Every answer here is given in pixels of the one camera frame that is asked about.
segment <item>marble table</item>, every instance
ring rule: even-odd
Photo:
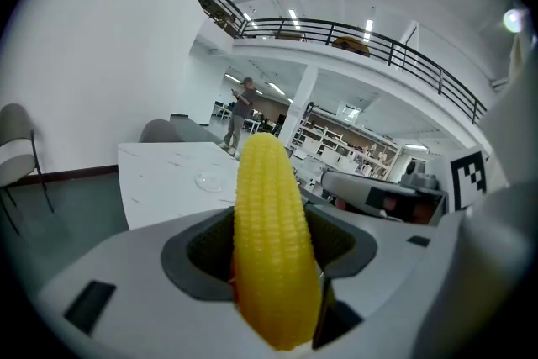
[[[120,144],[118,165],[130,229],[235,203],[239,162],[213,142]]]

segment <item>gray floor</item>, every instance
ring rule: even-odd
[[[0,192],[21,234],[0,208],[3,244],[30,296],[95,245],[128,229],[118,174],[51,182],[48,188],[54,214],[38,185],[10,188],[17,208]]]

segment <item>gray chair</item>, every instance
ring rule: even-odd
[[[167,120],[151,120],[142,130],[139,142],[182,142],[176,126]]]
[[[28,140],[31,144],[32,150],[25,151],[22,154],[19,152],[18,154],[7,158],[3,162],[0,162],[0,189],[3,189],[6,192],[9,199],[16,207],[17,204],[11,196],[11,193],[8,191],[8,186],[19,179],[26,177],[32,173],[34,169],[37,169],[41,187],[43,188],[50,211],[54,213],[49,196],[47,195],[47,186],[45,185],[45,181],[41,173],[37,153],[35,152],[34,126],[32,125],[26,110],[21,105],[11,103],[0,110],[0,149],[5,145],[14,142],[15,140]],[[12,221],[9,212],[2,201],[1,194],[0,204],[3,207],[3,211],[8,216],[9,223],[11,223],[15,229],[15,232],[19,234],[15,223]]]

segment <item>person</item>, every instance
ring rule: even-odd
[[[232,109],[232,117],[229,120],[228,125],[228,133],[224,137],[224,141],[219,145],[220,148],[227,150],[228,154],[232,156],[235,156],[237,146],[241,139],[241,128],[252,110],[252,103],[256,97],[256,90],[252,78],[245,78],[241,84],[245,87],[245,91],[242,94],[232,90],[232,94],[237,99],[237,102]]]

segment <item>balcony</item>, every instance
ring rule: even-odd
[[[257,18],[250,21],[230,0],[198,1],[208,17],[234,39],[293,40],[346,50],[420,79],[457,106],[473,124],[487,111],[471,90],[445,68],[382,34],[314,18]]]

